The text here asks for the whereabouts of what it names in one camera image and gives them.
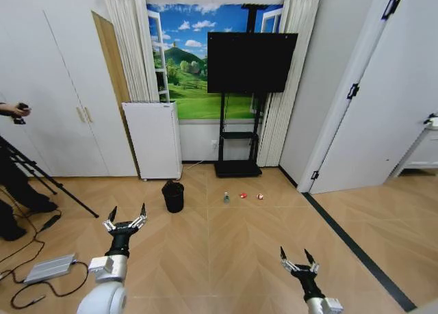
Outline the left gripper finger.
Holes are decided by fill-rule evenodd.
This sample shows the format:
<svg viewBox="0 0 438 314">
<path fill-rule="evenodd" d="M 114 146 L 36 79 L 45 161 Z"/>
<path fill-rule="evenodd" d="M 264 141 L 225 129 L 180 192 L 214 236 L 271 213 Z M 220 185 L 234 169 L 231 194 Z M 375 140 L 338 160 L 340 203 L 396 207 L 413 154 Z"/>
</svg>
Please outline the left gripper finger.
<svg viewBox="0 0 438 314">
<path fill-rule="evenodd" d="M 104 227 L 107 231 L 114 231 L 116 229 L 116 226 L 113 224 L 113 221 L 116 217 L 117 207 L 114 207 L 109 215 L 108 218 L 103 222 Z"/>
<path fill-rule="evenodd" d="M 141 228 L 147 220 L 145 203 L 142 204 L 139 216 L 133 221 L 134 228 Z"/>
</svg>

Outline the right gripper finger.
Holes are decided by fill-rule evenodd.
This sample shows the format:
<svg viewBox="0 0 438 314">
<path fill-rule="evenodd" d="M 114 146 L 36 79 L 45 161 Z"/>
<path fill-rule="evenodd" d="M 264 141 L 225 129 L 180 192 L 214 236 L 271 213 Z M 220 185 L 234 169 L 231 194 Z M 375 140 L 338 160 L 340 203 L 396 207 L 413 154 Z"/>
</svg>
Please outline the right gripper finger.
<svg viewBox="0 0 438 314">
<path fill-rule="evenodd" d="M 290 262 L 287 259 L 286 253 L 283 249 L 283 247 L 280 247 L 280 258 L 281 258 L 281 265 L 288 271 L 288 272 L 294 272 L 295 266 L 292 262 Z"/>
<path fill-rule="evenodd" d="M 307 251 L 307 249 L 304 249 L 305 251 L 305 256 L 310 264 L 310 271 L 311 272 L 317 272 L 319 270 L 319 264 L 315 261 L 315 259 L 313 258 L 313 256 Z"/>
</svg>

